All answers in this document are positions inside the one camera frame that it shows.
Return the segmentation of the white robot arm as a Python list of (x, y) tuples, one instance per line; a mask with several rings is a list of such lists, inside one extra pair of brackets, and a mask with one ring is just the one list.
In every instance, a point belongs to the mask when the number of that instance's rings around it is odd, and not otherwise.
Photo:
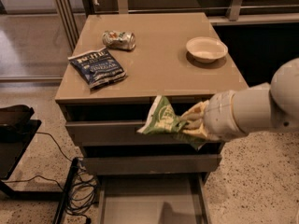
[(230, 141), (250, 133), (296, 132), (299, 128), (299, 59), (276, 71), (270, 83), (224, 91), (181, 117), (184, 132), (206, 140)]

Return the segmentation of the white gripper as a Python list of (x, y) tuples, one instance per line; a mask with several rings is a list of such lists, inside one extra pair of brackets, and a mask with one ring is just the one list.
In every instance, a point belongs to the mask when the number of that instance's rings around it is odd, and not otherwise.
[(182, 120), (198, 120), (188, 123), (182, 131), (187, 135), (213, 141), (231, 141), (247, 136), (236, 124), (233, 113), (234, 91), (213, 95), (209, 101), (199, 102), (186, 111)]

